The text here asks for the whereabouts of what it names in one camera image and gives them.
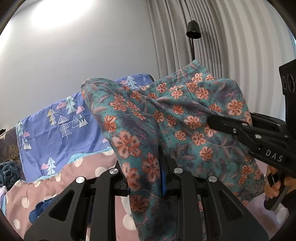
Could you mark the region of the person's right hand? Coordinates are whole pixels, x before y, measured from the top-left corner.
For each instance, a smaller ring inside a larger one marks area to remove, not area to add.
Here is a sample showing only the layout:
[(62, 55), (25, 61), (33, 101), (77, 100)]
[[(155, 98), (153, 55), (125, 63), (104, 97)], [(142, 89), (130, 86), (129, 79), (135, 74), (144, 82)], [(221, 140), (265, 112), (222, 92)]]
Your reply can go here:
[[(272, 166), (267, 166), (266, 170), (266, 176), (268, 176), (270, 173), (275, 174), (278, 170), (276, 168), (273, 168)], [(293, 192), (296, 189), (296, 179), (292, 178), (290, 176), (287, 176), (284, 180), (284, 185), (289, 187), (289, 190), (287, 194), (290, 192)], [(277, 197), (280, 193), (280, 186), (281, 182), (277, 181), (274, 183), (274, 185), (270, 186), (268, 180), (266, 179), (265, 185), (264, 185), (264, 193), (268, 198), (273, 199), (273, 197)]]

